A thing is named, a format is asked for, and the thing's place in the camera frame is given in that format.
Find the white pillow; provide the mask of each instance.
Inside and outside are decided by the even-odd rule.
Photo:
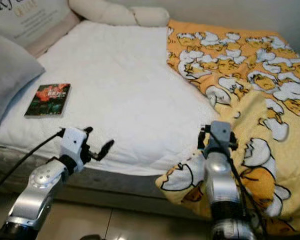
[[[109,25],[165,27],[169,13],[162,7],[131,7],[104,0],[69,0],[70,8],[86,19]]]
[[[169,22],[169,13],[162,7],[133,6],[137,24],[144,27],[165,27]]]
[[[67,0],[0,1],[0,35],[35,57],[79,22]]]

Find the book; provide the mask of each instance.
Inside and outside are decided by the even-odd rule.
[[[61,116],[70,86],[69,83],[40,85],[24,116]]]

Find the yellow blanket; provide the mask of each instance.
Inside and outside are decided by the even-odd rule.
[[[232,158],[267,231],[299,234],[300,56],[275,32],[171,20],[167,34],[167,64],[231,123],[239,143]],[[156,185],[172,203],[209,217],[202,161],[194,153]]]

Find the white mattress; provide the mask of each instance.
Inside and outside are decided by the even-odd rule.
[[[28,152],[59,127],[92,126],[88,144],[115,144],[88,168],[158,175],[196,148],[201,124],[217,116],[208,100],[166,64],[166,28],[77,25],[38,61],[46,73],[13,99],[0,127],[0,146]],[[37,88],[70,83],[62,117],[25,118]],[[35,154],[58,156],[60,139]]]

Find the bed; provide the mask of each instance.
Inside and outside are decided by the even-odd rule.
[[[69,186],[138,200],[148,197],[160,200],[163,212],[173,209],[154,181],[193,152],[201,125],[217,114],[202,94],[166,65],[166,33],[166,27],[85,20],[50,47],[37,59],[45,73],[18,92],[1,123],[0,176],[59,127],[92,126],[92,150],[110,139],[115,145],[101,162],[87,164]],[[63,117],[25,118],[38,86],[51,83],[71,84]],[[55,139],[35,152],[8,180],[7,188],[22,190],[31,170],[58,156],[59,142]],[[78,201],[75,193],[65,198]],[[92,203],[125,207],[109,198],[100,202],[96,196]],[[125,202],[126,208],[138,209],[131,200]],[[141,205],[139,210],[146,211]]]
[[[209,218],[196,148],[201,126],[219,119],[238,138],[232,157],[268,232],[300,233],[300,56],[276,32],[174,20],[148,28],[130,17],[132,26],[84,20],[37,59],[46,72],[17,93],[0,126],[0,176],[58,127],[92,126],[92,150],[115,145],[59,198],[194,217],[167,198]],[[50,83],[72,86],[63,117],[24,118],[38,86]],[[6,187],[21,191],[58,143],[38,150]]]

